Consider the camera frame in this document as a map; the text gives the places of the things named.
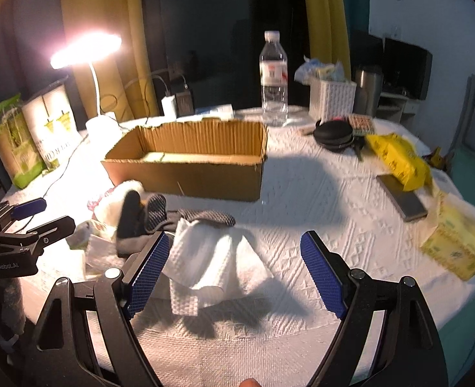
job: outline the lamp base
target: lamp base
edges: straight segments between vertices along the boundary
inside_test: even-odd
[[[89,134],[92,154],[97,160],[103,160],[123,136],[114,112],[95,116],[89,119],[85,126]]]

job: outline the white towel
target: white towel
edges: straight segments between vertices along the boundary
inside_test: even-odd
[[[239,228],[182,218],[163,273],[170,278],[171,310],[182,316],[245,297],[273,278]]]

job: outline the clamp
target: clamp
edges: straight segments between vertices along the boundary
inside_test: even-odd
[[[35,275],[38,272],[37,259],[44,248],[58,240],[71,235],[75,224],[71,217],[61,217],[40,225],[25,234],[5,232],[16,221],[31,217],[46,209],[46,201],[38,198],[23,204],[0,206],[0,347],[9,354],[18,352],[18,333],[4,323],[4,313],[18,314],[16,305],[5,304],[5,287],[17,286],[10,281],[21,276]]]
[[[122,269],[108,269],[96,281],[74,284],[68,278],[58,279],[28,348],[23,387],[162,387],[130,319],[144,309],[169,251],[170,239],[157,232]],[[380,310],[385,313],[383,330],[370,373],[353,385],[448,386],[438,331],[415,279],[379,281],[363,270],[350,269],[314,231],[302,236],[300,252],[327,310],[341,320],[308,387],[350,385],[373,312]],[[87,311],[97,312],[114,379],[106,379],[98,365]]]

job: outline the smartphone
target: smartphone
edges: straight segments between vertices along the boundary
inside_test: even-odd
[[[377,176],[377,180],[393,205],[397,208],[404,222],[418,220],[427,216],[427,210],[415,195],[415,192],[404,192],[402,183],[395,176],[382,174]]]

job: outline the cardboard box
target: cardboard box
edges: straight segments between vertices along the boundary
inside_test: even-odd
[[[259,122],[172,122],[128,132],[102,161],[113,184],[149,192],[234,201],[261,194],[267,130]]]

